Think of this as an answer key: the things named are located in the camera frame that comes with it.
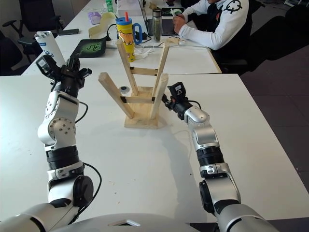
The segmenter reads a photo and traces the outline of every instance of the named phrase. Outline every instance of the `wooden stool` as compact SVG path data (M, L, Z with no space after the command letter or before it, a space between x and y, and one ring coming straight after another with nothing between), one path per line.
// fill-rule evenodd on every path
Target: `wooden stool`
M126 114L126 128L157 129L159 106L169 81L169 76L162 74L169 45L164 44L163 46L158 69L131 67L121 40L117 41L117 47L131 85L131 97L122 96L106 72L101 73L98 80ZM154 87L138 87L134 74L156 76Z

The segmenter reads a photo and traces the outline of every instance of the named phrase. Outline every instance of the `yellow cup with straw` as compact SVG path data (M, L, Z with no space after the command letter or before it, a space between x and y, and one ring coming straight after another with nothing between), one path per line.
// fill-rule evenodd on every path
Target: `yellow cup with straw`
M134 45L142 42L141 25L138 23L132 25L132 19L128 17L127 12L125 12L125 17L116 19L116 25L118 36L125 46L127 58L129 62L133 62L135 61ZM135 27L139 28L139 40L135 38Z

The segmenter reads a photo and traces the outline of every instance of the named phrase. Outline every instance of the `laptop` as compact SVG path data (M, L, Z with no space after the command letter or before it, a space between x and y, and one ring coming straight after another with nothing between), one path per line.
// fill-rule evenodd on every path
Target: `laptop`
M153 36L153 21L151 19L147 19L146 12L143 6L143 1L139 0L140 3L140 9L141 13L143 15L145 25L147 28L148 35ZM173 25L173 20L172 19L162 19L162 29L161 29L162 35L178 35L176 32L174 32L174 25Z

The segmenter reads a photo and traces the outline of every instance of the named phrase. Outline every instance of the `red straw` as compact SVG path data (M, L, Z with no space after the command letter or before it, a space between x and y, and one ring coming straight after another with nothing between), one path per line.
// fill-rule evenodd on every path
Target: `red straw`
M127 14L127 11L125 12L126 22L129 21L129 15Z

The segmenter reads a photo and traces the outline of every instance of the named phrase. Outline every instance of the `green mouse pad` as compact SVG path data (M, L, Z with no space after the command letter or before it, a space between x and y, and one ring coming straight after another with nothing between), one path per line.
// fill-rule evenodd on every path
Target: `green mouse pad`
M105 53L106 37L95 40L81 40L70 57L95 58Z

